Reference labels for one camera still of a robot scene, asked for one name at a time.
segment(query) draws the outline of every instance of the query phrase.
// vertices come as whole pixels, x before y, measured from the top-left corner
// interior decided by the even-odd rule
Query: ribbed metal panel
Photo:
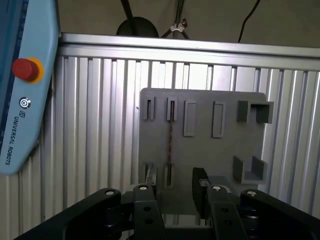
[[[160,49],[147,59],[151,47],[149,53],[99,48],[60,48],[39,146],[19,174],[0,176],[1,240],[98,189],[125,191],[137,183],[139,97],[147,87],[265,93],[274,109],[262,149],[269,178],[259,188],[320,218],[320,60],[261,55],[253,61],[234,52],[214,58],[218,53],[183,49]],[[281,66],[274,67],[270,58]],[[294,68],[302,62],[307,66],[304,61],[313,71]],[[193,216],[166,215],[164,220],[199,224]]]

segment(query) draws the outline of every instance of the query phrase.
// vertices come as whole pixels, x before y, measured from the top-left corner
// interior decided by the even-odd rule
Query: gray tool holder
[[[169,127],[172,124],[172,171],[168,184]],[[224,176],[238,192],[266,180],[260,159],[265,124],[273,103],[263,93],[145,88],[140,93],[139,182],[146,165],[158,169],[157,198],[168,214],[195,214],[193,167],[208,176]]]

